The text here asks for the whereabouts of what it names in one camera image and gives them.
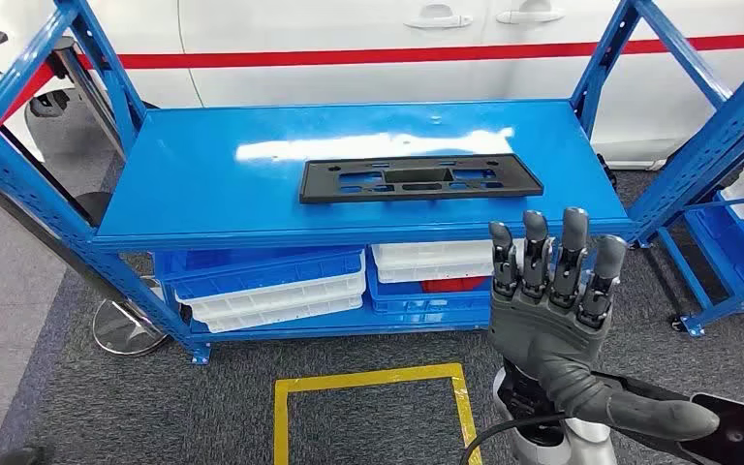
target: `black cable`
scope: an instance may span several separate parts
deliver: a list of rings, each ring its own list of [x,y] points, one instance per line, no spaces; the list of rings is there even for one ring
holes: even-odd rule
[[[509,421],[504,421],[502,423],[498,423],[494,426],[491,426],[489,427],[489,429],[479,434],[475,438],[475,440],[469,444],[469,447],[463,451],[463,456],[460,457],[459,465],[467,465],[469,463],[469,457],[472,456],[472,452],[474,452],[475,449],[477,449],[478,446],[480,446],[483,441],[491,438],[492,436],[500,433],[501,431],[506,431],[507,429],[512,429],[512,428],[519,428],[521,426],[531,426],[533,424],[549,423],[550,421],[560,421],[561,419],[567,419],[567,418],[568,416],[561,412],[559,414],[547,415],[545,417],[510,419]]]

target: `robot finger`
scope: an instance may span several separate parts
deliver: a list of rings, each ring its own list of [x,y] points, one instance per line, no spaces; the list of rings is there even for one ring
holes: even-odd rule
[[[585,210],[576,207],[563,210],[563,238],[549,287],[549,300],[556,305],[570,308],[577,299],[588,234],[589,215]]]
[[[620,282],[626,248],[626,242],[616,235],[604,235],[598,239],[595,269],[577,309],[577,319],[585,325],[599,328],[608,316],[612,292]]]
[[[532,298],[541,298],[549,278],[551,254],[549,228],[543,214],[533,210],[523,212],[523,225],[526,227],[526,241],[523,249],[521,289]]]
[[[496,293],[512,297],[517,287],[517,257],[512,233],[503,223],[489,223],[489,234],[492,236],[492,264],[495,272],[492,279]]]

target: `robotic hand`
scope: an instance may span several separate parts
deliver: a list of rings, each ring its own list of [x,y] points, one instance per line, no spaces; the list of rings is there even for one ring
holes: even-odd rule
[[[576,419],[673,441],[697,439],[717,429],[718,417],[697,404],[615,389],[591,372],[610,327],[612,294],[627,248],[623,239],[599,238],[595,268],[583,290],[580,272],[589,226],[585,211],[567,208],[563,213],[553,276],[545,218],[526,211],[523,223],[522,272],[509,230],[501,223],[489,225],[495,265],[489,339],[508,362],[507,376],[513,375],[513,382],[518,376],[537,381],[557,410]]]

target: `yellow floor marking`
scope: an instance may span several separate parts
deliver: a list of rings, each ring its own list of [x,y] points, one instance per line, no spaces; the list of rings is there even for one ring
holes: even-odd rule
[[[457,415],[460,419],[460,431],[463,442],[471,443],[477,431],[472,418],[472,407],[469,403],[469,390],[463,377],[463,366],[460,363],[441,365],[414,366],[393,370],[366,371],[345,375],[314,376],[311,378],[294,378],[275,382],[275,424],[274,424],[274,460],[275,465],[288,465],[290,462],[290,431],[288,400],[290,392],[324,390],[339,388],[357,388],[360,386],[385,385],[404,381],[434,380],[451,378],[454,401],[457,404]],[[481,465],[481,452],[475,450],[469,459],[469,465]]]

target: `blue shelf top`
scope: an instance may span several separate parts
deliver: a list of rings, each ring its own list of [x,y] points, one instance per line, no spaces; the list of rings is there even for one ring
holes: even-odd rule
[[[543,195],[301,204],[306,160],[513,151]],[[147,112],[107,214],[103,250],[355,245],[522,233],[525,209],[553,233],[581,206],[592,233],[632,223],[565,100],[164,109]]]

